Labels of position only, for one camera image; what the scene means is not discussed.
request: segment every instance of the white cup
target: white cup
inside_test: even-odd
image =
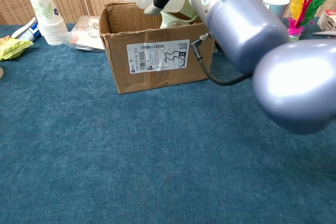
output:
[[[53,25],[62,21],[53,0],[30,0],[36,18],[41,25]]]
[[[279,19],[283,18],[290,0],[261,0],[264,5],[269,6],[269,10]]]

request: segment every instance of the blue carpet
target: blue carpet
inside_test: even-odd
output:
[[[336,124],[285,133],[250,80],[119,95],[104,53],[43,38],[0,66],[0,223],[335,223]]]

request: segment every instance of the cup with leaf print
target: cup with leaf print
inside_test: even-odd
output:
[[[52,26],[63,20],[53,0],[30,0],[30,2],[39,24]]]

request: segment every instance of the barcode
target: barcode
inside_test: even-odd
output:
[[[188,43],[179,43],[180,50],[184,50],[188,48]]]
[[[140,71],[146,70],[146,59],[144,52],[139,52],[139,68]]]
[[[151,45],[151,46],[141,46],[141,50],[143,49],[159,49],[164,48],[164,45]]]

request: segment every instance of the toothpaste tube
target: toothpaste tube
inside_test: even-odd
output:
[[[37,27],[38,22],[33,24],[28,28],[23,34],[21,34],[17,39],[34,41],[37,38],[41,37],[41,33]]]

